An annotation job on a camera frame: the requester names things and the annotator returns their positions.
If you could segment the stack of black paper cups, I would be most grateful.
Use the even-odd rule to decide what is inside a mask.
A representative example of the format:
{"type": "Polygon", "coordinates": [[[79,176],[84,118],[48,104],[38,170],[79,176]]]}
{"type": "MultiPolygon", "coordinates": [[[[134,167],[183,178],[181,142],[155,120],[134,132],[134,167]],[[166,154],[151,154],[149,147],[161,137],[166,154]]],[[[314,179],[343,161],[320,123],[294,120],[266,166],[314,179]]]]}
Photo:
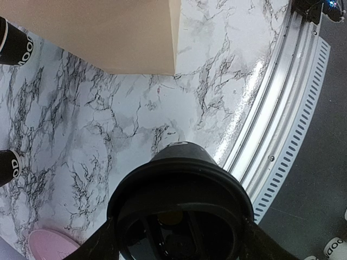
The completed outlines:
{"type": "Polygon", "coordinates": [[[17,178],[22,173],[19,155],[10,149],[0,153],[0,185],[1,187],[17,178]]]}

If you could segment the pink plastic plate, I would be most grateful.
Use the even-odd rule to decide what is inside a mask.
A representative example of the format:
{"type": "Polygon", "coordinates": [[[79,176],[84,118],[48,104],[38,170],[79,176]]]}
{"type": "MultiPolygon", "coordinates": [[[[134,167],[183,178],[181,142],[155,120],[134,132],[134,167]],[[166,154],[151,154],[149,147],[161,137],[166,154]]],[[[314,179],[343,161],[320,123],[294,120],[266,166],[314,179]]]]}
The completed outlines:
{"type": "Polygon", "coordinates": [[[29,249],[35,259],[64,259],[79,247],[74,240],[52,229],[34,230],[29,235],[29,249]]]}

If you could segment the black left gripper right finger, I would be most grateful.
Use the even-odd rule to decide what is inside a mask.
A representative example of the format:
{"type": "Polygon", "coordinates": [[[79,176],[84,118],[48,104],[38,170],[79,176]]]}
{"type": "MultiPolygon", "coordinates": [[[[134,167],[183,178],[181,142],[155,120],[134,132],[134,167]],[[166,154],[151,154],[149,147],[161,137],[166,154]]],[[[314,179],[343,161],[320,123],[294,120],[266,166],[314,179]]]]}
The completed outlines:
{"type": "Polygon", "coordinates": [[[241,245],[241,259],[298,260],[282,248],[254,221],[243,219],[245,234],[241,245]]]}

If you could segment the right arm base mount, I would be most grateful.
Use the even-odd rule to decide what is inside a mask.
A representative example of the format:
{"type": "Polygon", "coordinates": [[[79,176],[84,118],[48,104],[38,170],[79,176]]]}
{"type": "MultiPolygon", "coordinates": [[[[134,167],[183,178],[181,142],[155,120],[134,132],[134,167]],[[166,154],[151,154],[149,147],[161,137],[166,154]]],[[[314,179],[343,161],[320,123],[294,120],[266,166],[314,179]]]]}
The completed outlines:
{"type": "Polygon", "coordinates": [[[344,1],[334,0],[295,0],[292,1],[292,10],[303,16],[308,22],[319,24],[321,14],[330,21],[339,23],[345,20],[346,7],[344,1]]]}

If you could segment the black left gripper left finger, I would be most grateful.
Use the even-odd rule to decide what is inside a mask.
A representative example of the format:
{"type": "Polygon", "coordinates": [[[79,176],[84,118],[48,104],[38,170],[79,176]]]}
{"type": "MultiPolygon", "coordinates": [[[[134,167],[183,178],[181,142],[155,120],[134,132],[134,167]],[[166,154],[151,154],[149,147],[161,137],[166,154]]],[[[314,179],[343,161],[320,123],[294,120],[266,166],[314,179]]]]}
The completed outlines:
{"type": "Polygon", "coordinates": [[[107,219],[105,223],[86,240],[78,249],[65,257],[65,260],[89,259],[119,259],[119,247],[114,234],[114,220],[107,219]]]}

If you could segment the brown paper takeout bag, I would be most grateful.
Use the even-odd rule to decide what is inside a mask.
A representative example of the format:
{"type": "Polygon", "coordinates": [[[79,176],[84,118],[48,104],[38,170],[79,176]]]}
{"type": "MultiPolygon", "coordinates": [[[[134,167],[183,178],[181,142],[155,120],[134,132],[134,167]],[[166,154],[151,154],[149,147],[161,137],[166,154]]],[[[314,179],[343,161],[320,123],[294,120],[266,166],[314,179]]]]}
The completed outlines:
{"type": "Polygon", "coordinates": [[[110,74],[173,75],[180,1],[1,1],[1,16],[110,74]]]}

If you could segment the single black paper cup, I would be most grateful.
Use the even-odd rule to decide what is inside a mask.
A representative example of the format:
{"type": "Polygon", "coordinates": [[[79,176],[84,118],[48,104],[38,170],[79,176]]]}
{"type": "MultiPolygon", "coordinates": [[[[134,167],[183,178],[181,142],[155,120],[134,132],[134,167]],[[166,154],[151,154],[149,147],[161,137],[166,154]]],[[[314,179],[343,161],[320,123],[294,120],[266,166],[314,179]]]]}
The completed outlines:
{"type": "Polygon", "coordinates": [[[35,45],[26,33],[1,17],[1,64],[23,66],[31,58],[35,45]]]}
{"type": "Polygon", "coordinates": [[[240,259],[254,211],[204,148],[175,142],[123,178],[107,216],[124,259],[240,259]]]}

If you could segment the aluminium front frame rail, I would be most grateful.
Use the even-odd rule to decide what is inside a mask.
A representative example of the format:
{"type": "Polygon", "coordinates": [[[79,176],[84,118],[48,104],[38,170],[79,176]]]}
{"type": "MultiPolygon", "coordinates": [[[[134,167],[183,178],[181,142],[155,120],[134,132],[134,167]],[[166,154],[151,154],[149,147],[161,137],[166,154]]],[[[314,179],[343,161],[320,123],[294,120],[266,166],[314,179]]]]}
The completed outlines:
{"type": "Polygon", "coordinates": [[[246,190],[259,223],[303,144],[323,86],[330,45],[320,25],[288,11],[264,79],[223,165],[246,190]]]}

